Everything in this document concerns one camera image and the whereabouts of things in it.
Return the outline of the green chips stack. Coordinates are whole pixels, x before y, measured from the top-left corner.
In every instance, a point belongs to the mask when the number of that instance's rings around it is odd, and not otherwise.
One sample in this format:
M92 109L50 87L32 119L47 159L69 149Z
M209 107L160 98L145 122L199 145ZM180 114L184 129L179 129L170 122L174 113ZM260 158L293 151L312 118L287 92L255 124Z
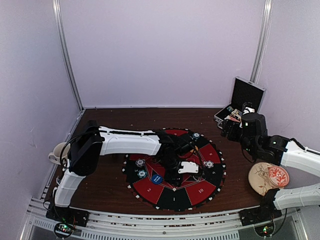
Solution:
M199 133L197 133L197 132L194 132L194 133L192 134L192 138L193 138L194 140L199 139L200 136L201 136L201 135L200 135Z

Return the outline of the blue small blind button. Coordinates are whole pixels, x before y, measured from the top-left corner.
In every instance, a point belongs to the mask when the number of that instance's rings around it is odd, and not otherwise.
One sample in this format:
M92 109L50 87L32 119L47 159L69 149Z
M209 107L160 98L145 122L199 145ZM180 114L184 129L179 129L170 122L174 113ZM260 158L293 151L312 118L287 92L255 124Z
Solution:
M154 174L152 177L151 177L151 182L155 185L159 185L163 182L163 177L159 174Z

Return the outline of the blue cream chips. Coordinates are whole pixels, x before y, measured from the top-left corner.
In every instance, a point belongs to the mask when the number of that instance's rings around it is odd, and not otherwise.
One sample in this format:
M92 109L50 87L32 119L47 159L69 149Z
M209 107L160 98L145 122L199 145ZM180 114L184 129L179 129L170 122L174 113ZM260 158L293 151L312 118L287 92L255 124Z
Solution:
M138 168L143 168L146 164L146 160L143 159L143 158L140 158L138 160L135 161L135 165L138 167Z

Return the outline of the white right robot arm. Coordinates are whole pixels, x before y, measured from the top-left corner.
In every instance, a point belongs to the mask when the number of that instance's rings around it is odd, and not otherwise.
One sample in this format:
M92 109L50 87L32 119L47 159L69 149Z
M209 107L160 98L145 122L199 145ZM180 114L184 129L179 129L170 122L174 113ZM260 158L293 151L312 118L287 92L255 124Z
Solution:
M248 178L252 188L262 184L259 190L262 200L256 210L259 220L268 220L276 211L319 205L319 183L289 187L294 179L292 169L319 177L319 151L302 145L295 138L270 136L265 117L258 113L246 113L241 121L224 120L221 135L240 143L242 152L255 163Z

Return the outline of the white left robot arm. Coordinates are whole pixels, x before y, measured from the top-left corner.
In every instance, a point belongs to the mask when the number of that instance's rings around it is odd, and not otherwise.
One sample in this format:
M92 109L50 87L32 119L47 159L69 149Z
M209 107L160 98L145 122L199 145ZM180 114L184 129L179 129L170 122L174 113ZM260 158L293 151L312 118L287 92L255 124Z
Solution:
M72 218L71 199L81 181L93 174L101 156L111 154L142 154L153 156L165 169L165 180L180 184L182 174L201 176L199 163L186 161L183 155L195 150L195 144L164 130L132 131L98 126L95 120L87 122L82 133L66 144L70 149L59 161L63 175L52 192L52 213L61 222Z

